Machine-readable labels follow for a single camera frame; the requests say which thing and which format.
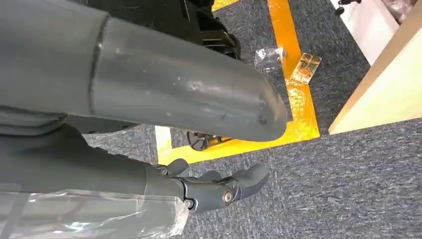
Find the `bolt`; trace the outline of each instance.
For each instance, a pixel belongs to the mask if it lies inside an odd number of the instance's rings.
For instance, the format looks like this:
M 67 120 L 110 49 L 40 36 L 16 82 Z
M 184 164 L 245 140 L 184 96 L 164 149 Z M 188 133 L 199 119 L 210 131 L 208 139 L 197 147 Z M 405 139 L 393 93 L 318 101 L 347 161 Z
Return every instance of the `bolt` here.
M 233 201 L 233 193 L 230 190 L 225 190 L 222 197 L 223 203 L 229 204 Z
M 192 201 L 191 199 L 186 199 L 183 204 L 185 204 L 185 207 L 187 207 L 188 209 L 192 209 L 194 207 L 194 201 Z

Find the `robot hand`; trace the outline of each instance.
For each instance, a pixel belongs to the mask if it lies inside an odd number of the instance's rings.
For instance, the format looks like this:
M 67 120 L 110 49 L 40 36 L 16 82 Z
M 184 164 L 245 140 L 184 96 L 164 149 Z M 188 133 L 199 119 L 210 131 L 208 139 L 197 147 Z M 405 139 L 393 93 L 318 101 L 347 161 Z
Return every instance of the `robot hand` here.
M 188 167 L 183 159 L 177 159 L 168 166 L 156 166 L 164 175 L 180 180 L 184 188 L 184 202 L 192 213 L 224 208 L 252 196 L 269 177 L 269 170 L 260 164 L 226 178 L 216 171 L 208 171 L 199 178 L 176 177 Z

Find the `wheel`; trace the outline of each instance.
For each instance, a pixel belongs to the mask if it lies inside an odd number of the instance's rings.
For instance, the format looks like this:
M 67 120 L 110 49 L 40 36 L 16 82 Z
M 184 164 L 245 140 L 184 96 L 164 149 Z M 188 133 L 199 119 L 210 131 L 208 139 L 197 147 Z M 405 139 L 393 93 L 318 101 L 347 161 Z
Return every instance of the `wheel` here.
M 209 147 L 206 134 L 188 131 L 187 136 L 189 145 L 193 150 L 203 151 Z

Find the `black bracket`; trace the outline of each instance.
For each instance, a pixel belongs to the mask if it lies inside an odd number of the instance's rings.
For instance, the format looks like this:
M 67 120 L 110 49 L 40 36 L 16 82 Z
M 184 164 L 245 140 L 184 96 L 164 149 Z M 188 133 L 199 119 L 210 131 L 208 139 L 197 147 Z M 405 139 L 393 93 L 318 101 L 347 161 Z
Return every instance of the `black bracket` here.
M 361 3 L 362 0 L 340 0 L 338 1 L 338 8 L 334 11 L 334 14 L 340 16 L 344 13 L 343 5 L 351 4 L 352 2 Z

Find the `wooden panel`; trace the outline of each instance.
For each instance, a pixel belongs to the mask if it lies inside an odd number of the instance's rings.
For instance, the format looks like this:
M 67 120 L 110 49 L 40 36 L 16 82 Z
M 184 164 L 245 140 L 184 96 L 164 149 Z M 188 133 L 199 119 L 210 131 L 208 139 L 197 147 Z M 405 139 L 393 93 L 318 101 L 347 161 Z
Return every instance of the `wooden panel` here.
M 422 1 L 329 128 L 331 134 L 422 117 Z

